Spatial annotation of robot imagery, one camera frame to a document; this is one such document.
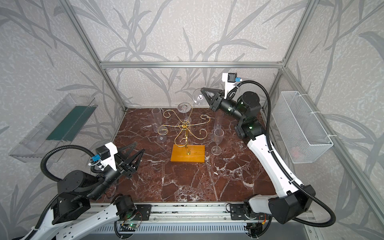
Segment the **green mat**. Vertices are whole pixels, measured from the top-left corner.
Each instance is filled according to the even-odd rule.
[[[97,106],[75,106],[46,140],[73,141]]]

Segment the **black mounting bracket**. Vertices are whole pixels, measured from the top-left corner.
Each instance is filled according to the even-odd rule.
[[[249,218],[245,216],[244,204],[229,204],[229,211],[231,213],[231,220],[249,220]],[[255,220],[265,220],[266,215],[264,213],[257,213],[256,215]]]
[[[136,204],[136,207],[137,207],[138,212],[141,213],[141,215],[136,214],[136,216],[132,220],[148,221],[149,216],[151,215],[152,205],[151,204]]]

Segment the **blue connector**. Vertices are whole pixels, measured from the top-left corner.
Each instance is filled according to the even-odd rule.
[[[92,160],[93,160],[93,162],[97,162],[100,160],[100,156],[97,154],[97,155],[92,157]]]

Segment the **wire mesh basket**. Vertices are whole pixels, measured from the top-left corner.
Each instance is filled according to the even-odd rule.
[[[281,92],[272,111],[293,163],[314,162],[332,140],[298,91]]]

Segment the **metal rail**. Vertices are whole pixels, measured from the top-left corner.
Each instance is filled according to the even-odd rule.
[[[282,62],[101,62],[102,68],[281,68]]]

